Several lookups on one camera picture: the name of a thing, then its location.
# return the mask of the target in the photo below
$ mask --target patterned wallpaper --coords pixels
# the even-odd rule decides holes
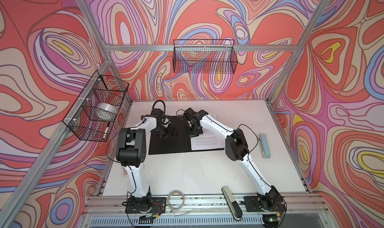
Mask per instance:
[[[102,62],[75,0],[0,0],[0,208]],[[68,135],[12,227],[73,227],[105,145]]]
[[[273,103],[341,227],[384,227],[384,0],[333,0]]]
[[[318,0],[88,0],[110,44],[296,44]],[[174,74],[172,52],[114,52],[132,99],[266,98],[289,54],[238,52],[235,74]]]

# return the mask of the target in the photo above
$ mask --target white table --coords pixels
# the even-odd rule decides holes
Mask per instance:
[[[217,113],[218,120],[236,129],[243,123],[256,134],[266,134],[271,158],[262,158],[259,147],[251,155],[266,179],[279,192],[305,192],[304,186],[284,145],[279,131],[263,100],[229,101],[166,101],[166,115],[175,115],[178,109],[191,107],[194,111]],[[135,101],[125,127],[136,125],[141,115],[150,114],[153,101]],[[240,127],[249,149],[256,144],[255,135],[245,126]],[[223,150],[148,155],[151,134],[146,137],[147,157],[144,171],[152,195],[168,195],[172,190],[184,194],[221,194],[228,186],[232,193],[255,193],[256,189],[243,169],[230,160]],[[128,177],[122,166],[113,163],[103,196],[127,195],[131,192]]]

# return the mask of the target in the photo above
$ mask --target paper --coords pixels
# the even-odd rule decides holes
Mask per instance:
[[[217,114],[210,114],[215,120]],[[191,150],[212,150],[224,148],[223,140],[219,139],[213,132],[203,128],[203,134],[191,138]]]

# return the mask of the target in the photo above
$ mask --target black mat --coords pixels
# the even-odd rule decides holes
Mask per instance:
[[[151,133],[148,155],[207,151],[191,150],[191,139],[188,137],[186,130],[186,127],[189,126],[188,120],[183,115],[173,115],[170,120],[169,125],[175,127],[177,136],[159,139],[154,133]]]

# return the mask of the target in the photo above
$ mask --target black wire basket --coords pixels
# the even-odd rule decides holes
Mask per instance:
[[[233,39],[173,40],[175,73],[235,73],[237,55]]]
[[[80,108],[72,118],[63,122],[79,140],[107,141],[128,86],[120,78],[99,74]],[[103,103],[109,105],[108,110],[98,107]]]

